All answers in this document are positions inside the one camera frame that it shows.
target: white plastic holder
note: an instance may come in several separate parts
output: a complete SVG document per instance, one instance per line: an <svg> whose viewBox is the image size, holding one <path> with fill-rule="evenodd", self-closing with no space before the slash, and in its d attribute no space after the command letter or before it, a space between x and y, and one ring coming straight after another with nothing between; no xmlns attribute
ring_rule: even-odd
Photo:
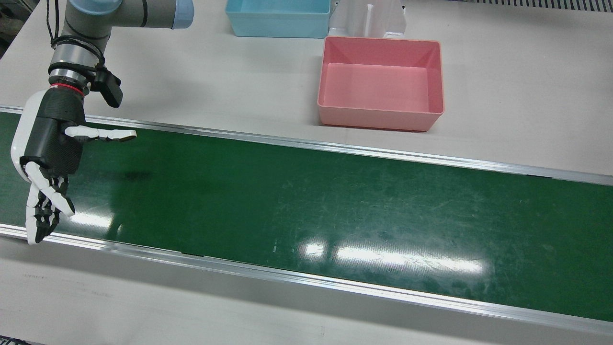
<svg viewBox="0 0 613 345"><path fill-rule="evenodd" d="M330 18L330 36L404 38L400 0L339 0Z"/></svg>

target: light blue cap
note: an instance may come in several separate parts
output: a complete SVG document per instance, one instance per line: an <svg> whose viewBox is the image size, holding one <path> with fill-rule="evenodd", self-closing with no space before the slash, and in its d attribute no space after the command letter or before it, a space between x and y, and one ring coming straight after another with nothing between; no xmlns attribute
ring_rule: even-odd
<svg viewBox="0 0 613 345"><path fill-rule="evenodd" d="M112 13L121 5L123 0L70 0L70 3L79 11L91 15L105 15Z"/></svg>
<svg viewBox="0 0 613 345"><path fill-rule="evenodd" d="M194 3L192 0L177 0L173 29L187 29L194 21Z"/></svg>

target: robot finger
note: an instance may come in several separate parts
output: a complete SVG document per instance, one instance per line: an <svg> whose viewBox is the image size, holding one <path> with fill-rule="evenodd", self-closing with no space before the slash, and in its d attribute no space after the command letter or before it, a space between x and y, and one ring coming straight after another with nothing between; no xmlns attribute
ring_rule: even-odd
<svg viewBox="0 0 613 345"><path fill-rule="evenodd" d="M64 130L64 134L81 142L98 139L105 141L128 141L136 138L136 131L133 130L100 130L87 126L68 127Z"/></svg>
<svg viewBox="0 0 613 345"><path fill-rule="evenodd" d="M58 190L60 190L60 186L55 182L59 183L58 180L49 180L49 178L45 177L42 172L42 168L33 161L28 162L26 164L26 174L32 181L32 184L36 185L36 187L51 201L57 209L61 212L64 212L67 216L73 216L75 214L75 208L72 204L70 198L62 195Z"/></svg>
<svg viewBox="0 0 613 345"><path fill-rule="evenodd" d="M57 226L57 216L59 216L59 210L51 204L49 198L35 184L31 184L28 202L26 203L28 243L39 243L45 236L49 235Z"/></svg>

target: red ring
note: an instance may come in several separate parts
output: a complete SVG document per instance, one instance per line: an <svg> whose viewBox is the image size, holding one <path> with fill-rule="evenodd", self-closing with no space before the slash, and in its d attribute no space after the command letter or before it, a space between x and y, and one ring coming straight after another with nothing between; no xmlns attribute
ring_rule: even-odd
<svg viewBox="0 0 613 345"><path fill-rule="evenodd" d="M75 88L74 86L71 86L71 85L68 85L68 84L62 84L62 83L55 83L55 84L51 84L49 87L54 87L54 86L57 86L57 87L67 87L67 88L73 89L76 92L80 93L81 96L85 97L83 92L81 90L79 90L78 88Z"/></svg>

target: scratch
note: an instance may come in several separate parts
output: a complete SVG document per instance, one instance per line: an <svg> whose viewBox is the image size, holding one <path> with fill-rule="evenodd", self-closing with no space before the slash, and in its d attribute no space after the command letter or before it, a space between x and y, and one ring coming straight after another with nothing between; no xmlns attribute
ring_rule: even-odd
<svg viewBox="0 0 613 345"><path fill-rule="evenodd" d="M445 205L449 204L450 202L451 202L451 200L449 200L449 201L445 201L444 203L441 203L440 205L438 205L438 206L435 206L435 207L431 208L431 209L430 209L430 211L434 211L435 209L439 209L439 208L441 208L441 207L443 207L443 206L445 206Z"/></svg>

